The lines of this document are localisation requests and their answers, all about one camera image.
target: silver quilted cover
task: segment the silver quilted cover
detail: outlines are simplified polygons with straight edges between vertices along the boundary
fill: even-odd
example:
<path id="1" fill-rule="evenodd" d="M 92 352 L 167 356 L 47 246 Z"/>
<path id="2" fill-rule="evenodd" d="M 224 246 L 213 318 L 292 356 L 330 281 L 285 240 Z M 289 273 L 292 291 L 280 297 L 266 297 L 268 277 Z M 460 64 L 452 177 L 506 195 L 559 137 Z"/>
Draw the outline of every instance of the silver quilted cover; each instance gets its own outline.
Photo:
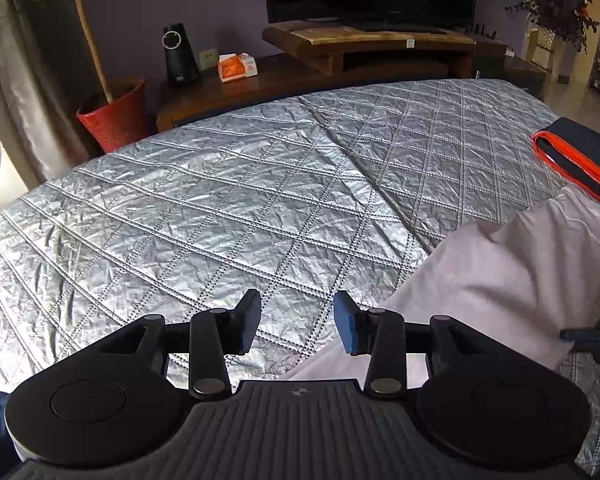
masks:
<path id="1" fill-rule="evenodd" d="M 331 298 L 387 298 L 461 223 L 505 222 L 564 185 L 530 134 L 556 117 L 496 80 L 325 91 L 127 146 L 0 214 L 0 388 L 151 312 L 169 322 L 263 297 L 234 383 L 275 378 L 334 335 Z M 186 356 L 169 377 L 186 384 Z M 580 456 L 600 462 L 600 367 Z"/>

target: tiled floor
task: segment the tiled floor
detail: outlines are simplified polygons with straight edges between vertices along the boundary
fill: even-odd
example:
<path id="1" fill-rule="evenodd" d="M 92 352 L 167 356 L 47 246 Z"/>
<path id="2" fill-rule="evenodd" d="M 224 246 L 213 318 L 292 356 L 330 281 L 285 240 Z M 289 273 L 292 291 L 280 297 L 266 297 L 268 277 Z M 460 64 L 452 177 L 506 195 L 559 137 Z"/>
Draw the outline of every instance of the tiled floor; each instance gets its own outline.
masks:
<path id="1" fill-rule="evenodd" d="M 550 85 L 544 102 L 554 113 L 600 132 L 600 92 L 576 84 Z"/>

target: wooden tv cabinet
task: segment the wooden tv cabinet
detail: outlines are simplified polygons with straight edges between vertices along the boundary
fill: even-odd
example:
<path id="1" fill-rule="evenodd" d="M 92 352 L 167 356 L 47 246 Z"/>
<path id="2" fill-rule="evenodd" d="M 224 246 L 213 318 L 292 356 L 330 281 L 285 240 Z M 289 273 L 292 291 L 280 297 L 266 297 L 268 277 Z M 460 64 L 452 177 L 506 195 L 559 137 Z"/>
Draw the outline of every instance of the wooden tv cabinet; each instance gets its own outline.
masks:
<path id="1" fill-rule="evenodd" d="M 333 23 L 288 22 L 264 29 L 285 54 L 257 59 L 258 75 L 222 83 L 213 68 L 188 88 L 162 86 L 160 132 L 191 121 L 320 90 L 405 80 L 472 77 L 476 41 L 462 34 L 366 33 Z"/>

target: curtain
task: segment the curtain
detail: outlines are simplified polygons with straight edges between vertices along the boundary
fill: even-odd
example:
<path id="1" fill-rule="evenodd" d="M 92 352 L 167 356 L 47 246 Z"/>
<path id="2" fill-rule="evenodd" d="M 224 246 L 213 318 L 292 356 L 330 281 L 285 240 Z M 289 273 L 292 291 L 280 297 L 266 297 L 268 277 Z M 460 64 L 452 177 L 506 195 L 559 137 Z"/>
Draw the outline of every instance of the curtain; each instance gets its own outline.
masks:
<path id="1" fill-rule="evenodd" d="M 20 0 L 0 0 L 0 86 L 41 182 L 99 154 L 42 59 Z"/>

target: navy fabric with orange edge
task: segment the navy fabric with orange edge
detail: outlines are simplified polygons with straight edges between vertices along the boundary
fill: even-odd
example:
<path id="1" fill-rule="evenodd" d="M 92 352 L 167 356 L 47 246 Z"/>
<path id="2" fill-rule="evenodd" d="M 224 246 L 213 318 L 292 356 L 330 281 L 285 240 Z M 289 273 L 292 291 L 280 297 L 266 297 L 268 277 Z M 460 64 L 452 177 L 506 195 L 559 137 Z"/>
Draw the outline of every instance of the navy fabric with orange edge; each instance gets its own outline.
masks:
<path id="1" fill-rule="evenodd" d="M 533 138 L 540 159 L 600 200 L 600 134 L 560 118 Z"/>

